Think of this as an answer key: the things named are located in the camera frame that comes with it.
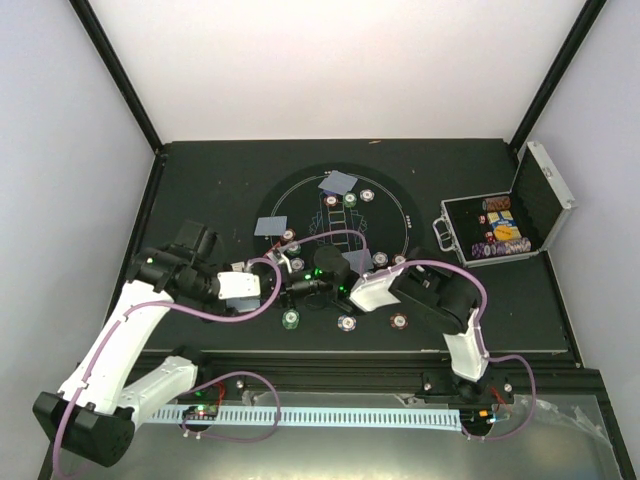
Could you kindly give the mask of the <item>blue playing card deck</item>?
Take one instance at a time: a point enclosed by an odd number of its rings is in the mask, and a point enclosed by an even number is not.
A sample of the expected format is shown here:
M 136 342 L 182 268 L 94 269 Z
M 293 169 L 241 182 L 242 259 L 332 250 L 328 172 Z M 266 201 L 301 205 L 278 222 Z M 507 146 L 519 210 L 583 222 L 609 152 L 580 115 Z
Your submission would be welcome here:
M 261 300 L 258 298 L 231 298 L 226 300 L 226 306 L 242 315 L 257 310 L 261 306 Z

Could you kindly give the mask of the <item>green poker chip stack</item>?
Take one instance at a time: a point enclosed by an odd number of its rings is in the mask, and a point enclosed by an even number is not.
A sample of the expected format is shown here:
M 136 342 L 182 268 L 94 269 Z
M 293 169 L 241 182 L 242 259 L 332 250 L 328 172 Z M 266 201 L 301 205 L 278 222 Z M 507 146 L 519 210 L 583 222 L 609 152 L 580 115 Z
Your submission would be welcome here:
M 282 326 L 287 330 L 296 329 L 300 322 L 300 314 L 295 309 L 286 310 L 282 314 L 281 323 Z

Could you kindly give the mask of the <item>brown poker chip stack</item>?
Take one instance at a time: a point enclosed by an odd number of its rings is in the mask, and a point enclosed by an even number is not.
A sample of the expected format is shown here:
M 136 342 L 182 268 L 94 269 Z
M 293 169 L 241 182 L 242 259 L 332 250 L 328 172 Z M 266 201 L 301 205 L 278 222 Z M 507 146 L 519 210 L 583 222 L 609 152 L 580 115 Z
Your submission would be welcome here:
M 408 326 L 408 318 L 404 314 L 396 313 L 390 317 L 390 325 L 397 330 L 403 330 Z

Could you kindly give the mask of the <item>red white chip top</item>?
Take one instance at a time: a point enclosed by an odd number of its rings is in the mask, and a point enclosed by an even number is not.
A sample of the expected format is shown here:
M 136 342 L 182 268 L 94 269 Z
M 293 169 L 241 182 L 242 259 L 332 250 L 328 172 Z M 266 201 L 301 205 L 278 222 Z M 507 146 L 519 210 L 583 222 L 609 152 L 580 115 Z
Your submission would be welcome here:
M 324 203 L 327 207 L 335 207 L 338 204 L 338 199 L 334 195 L 329 195 L 325 197 Z

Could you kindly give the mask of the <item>blue card top seat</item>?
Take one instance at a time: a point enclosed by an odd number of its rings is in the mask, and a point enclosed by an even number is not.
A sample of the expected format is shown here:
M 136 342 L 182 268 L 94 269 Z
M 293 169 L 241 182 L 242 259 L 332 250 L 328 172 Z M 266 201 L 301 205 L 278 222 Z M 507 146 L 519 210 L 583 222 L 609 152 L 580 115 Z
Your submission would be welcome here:
M 337 170 L 332 170 L 326 178 L 324 178 L 318 188 L 325 192 L 336 195 L 344 195 L 352 190 L 357 183 L 358 178 Z

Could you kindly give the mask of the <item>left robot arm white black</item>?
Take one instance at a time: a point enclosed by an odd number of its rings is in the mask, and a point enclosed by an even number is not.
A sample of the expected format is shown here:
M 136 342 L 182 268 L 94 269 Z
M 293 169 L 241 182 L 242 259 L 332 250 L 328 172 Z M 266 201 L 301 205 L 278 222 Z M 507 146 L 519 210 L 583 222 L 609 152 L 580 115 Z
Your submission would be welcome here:
M 134 383 L 126 380 L 177 298 L 223 312 L 220 269 L 209 260 L 216 241 L 213 229 L 186 221 L 173 242 L 145 248 L 132 260 L 119 300 L 85 358 L 57 392 L 42 392 L 33 404 L 56 452 L 110 467 L 164 404 L 184 392 L 202 399 L 213 391 L 215 376 L 201 365 L 202 353 L 185 346 Z

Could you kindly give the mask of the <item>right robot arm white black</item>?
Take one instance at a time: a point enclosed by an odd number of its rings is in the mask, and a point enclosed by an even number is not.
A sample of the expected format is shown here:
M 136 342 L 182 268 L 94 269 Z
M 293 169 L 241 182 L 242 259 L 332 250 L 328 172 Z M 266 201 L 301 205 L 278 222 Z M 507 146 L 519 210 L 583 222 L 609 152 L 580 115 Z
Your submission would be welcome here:
M 479 402 L 490 392 L 489 353 L 479 325 L 487 293 L 467 271 L 426 259 L 416 249 L 396 264 L 359 274 L 338 247 L 322 245 L 309 268 L 300 258 L 290 261 L 279 290 L 281 304 L 289 309 L 299 299 L 315 297 L 341 311 L 337 326 L 344 332 L 356 329 L 359 316 L 387 307 L 394 309 L 389 324 L 395 330 L 411 320 L 426 321 L 443 336 L 450 355 L 453 380 L 446 392 L 464 403 Z

